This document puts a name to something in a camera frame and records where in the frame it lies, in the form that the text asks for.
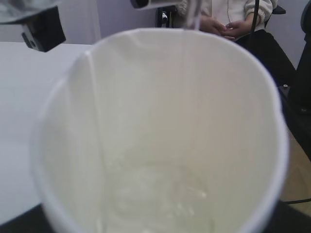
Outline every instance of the cup rim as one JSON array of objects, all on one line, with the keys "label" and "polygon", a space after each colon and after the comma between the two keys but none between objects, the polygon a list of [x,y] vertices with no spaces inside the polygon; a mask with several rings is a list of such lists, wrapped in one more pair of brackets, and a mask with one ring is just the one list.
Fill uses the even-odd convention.
[{"label": "cup rim", "polygon": [[[116,33],[111,35],[103,40],[94,44],[90,49],[85,51],[80,57],[73,63],[73,65],[84,56],[88,56],[88,54],[93,53],[96,49],[108,41],[122,37],[131,35],[139,32],[150,32],[150,33],[180,33],[184,31],[183,29],[167,29],[167,28],[145,28],[145,29],[134,29],[129,31],[124,31],[120,33]],[[262,196],[261,201],[259,201],[254,208],[253,213],[250,215],[248,219],[245,220],[245,223],[235,231],[235,233],[252,233],[255,230],[260,231],[261,228],[265,227],[265,224],[268,222],[270,215],[272,214],[272,210],[276,204],[276,201],[280,195],[281,189],[283,187],[287,164],[288,164],[288,138],[286,131],[286,124],[284,121],[284,117],[281,110],[281,102],[279,99],[278,91],[276,89],[275,84],[270,78],[270,74],[266,70],[266,68],[247,50],[243,49],[239,45],[232,43],[229,40],[221,38],[219,36],[202,33],[199,31],[184,31],[185,33],[195,34],[198,36],[204,36],[206,38],[213,38],[217,40],[221,40],[222,43],[228,44],[234,47],[235,50],[239,50],[244,56],[246,56],[252,63],[256,63],[260,69],[260,72],[263,74],[263,78],[265,82],[267,82],[269,93],[271,95],[271,101],[274,111],[274,119],[276,122],[276,136],[278,138],[278,146],[277,146],[277,155],[276,155],[276,166],[273,171],[273,176],[269,182],[265,195]],[[45,118],[48,108],[51,105],[54,98],[59,93],[60,89],[66,84],[69,80],[70,75],[67,75],[70,72],[71,68],[63,75],[63,77],[56,83],[50,92],[45,104],[43,105],[42,110],[40,111],[39,117],[35,122],[35,126],[32,132],[31,140],[30,140],[30,160],[31,160],[31,172],[35,181],[36,189],[41,197],[41,201],[43,201],[43,207],[47,212],[48,216],[55,216],[57,218],[58,226],[62,226],[69,233],[85,233],[81,227],[67,214],[65,208],[60,204],[60,201],[53,193],[51,186],[49,185],[47,178],[45,177],[45,172],[40,166],[40,155],[38,153],[38,146],[40,141],[40,128],[43,119]]]}]

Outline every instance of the white table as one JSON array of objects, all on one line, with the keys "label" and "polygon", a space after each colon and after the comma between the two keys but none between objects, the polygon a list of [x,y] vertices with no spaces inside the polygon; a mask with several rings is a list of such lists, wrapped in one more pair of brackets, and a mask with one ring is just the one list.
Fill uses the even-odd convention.
[{"label": "white table", "polygon": [[90,45],[50,52],[0,42],[0,224],[39,204],[28,160],[35,119],[52,86]]}]

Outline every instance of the white paper cup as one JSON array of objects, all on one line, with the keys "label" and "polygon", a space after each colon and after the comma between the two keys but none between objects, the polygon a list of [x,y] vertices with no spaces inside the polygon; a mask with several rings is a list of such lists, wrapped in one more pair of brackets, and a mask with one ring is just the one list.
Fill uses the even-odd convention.
[{"label": "white paper cup", "polygon": [[195,172],[208,187],[215,233],[259,233],[288,161],[280,101],[265,68],[232,42],[175,29],[104,39],[52,92],[31,154],[56,231],[103,227],[102,153],[105,166],[126,155]]}]

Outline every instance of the black pants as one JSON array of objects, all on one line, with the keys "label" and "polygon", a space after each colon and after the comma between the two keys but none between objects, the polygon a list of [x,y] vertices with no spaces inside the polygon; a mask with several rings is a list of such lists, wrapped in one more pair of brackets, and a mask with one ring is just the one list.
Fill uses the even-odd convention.
[{"label": "black pants", "polygon": [[[249,35],[237,40],[237,44],[248,49]],[[274,39],[265,30],[253,34],[251,49],[248,49],[270,72],[277,85],[288,84],[294,79],[296,70],[291,61]]]}]

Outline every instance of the black cable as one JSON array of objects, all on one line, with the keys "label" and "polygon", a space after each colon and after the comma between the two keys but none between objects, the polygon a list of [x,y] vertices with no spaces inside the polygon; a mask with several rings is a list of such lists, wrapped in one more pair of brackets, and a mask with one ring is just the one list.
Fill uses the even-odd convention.
[{"label": "black cable", "polygon": [[303,200],[291,200],[291,201],[283,201],[283,203],[291,205],[291,204],[299,204],[299,203],[306,203],[311,202],[311,198],[303,199]]},{"label": "black cable", "polygon": [[259,11],[259,0],[255,0],[255,10],[254,10],[254,18],[253,18],[253,24],[252,24],[252,30],[249,35],[248,39],[248,49],[250,50],[252,47],[252,40],[253,40],[253,35],[255,32],[256,24],[257,24],[257,18],[258,18],[258,11]]}]

